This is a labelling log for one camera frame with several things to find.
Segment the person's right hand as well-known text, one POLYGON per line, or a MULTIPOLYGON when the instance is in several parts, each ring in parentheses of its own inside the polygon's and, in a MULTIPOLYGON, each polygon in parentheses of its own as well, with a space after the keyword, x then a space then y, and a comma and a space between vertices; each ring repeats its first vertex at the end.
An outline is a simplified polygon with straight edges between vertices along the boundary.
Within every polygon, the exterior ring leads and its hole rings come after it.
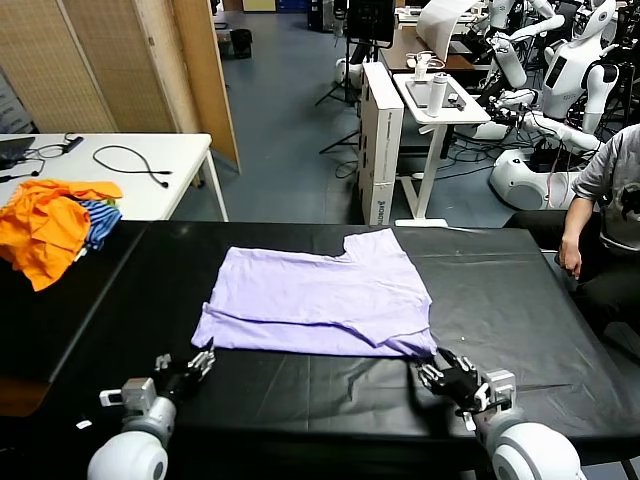
POLYGON ((557 253, 557 263, 575 280, 580 278, 582 257, 579 249, 578 237, 562 237, 557 253))

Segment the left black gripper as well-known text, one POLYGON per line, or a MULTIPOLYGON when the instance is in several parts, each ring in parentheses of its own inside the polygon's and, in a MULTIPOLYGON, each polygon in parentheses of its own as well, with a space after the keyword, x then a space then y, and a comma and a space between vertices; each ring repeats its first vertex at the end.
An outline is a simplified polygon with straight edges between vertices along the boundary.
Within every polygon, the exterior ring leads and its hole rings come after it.
POLYGON ((156 393, 169 400, 192 397, 215 361, 213 337, 189 361, 173 361, 170 353, 157 356, 152 375, 156 393))

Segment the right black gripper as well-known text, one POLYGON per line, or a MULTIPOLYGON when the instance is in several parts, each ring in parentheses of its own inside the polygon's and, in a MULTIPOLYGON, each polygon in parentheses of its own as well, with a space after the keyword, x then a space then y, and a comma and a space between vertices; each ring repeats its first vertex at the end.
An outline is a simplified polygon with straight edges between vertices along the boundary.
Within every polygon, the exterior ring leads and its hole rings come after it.
POLYGON ((480 413, 488 406, 488 383, 476 366, 466 357, 453 351, 437 348, 438 354, 447 363, 438 370, 429 363, 417 365, 417 375, 421 383, 432 394, 446 396, 463 412, 480 413))

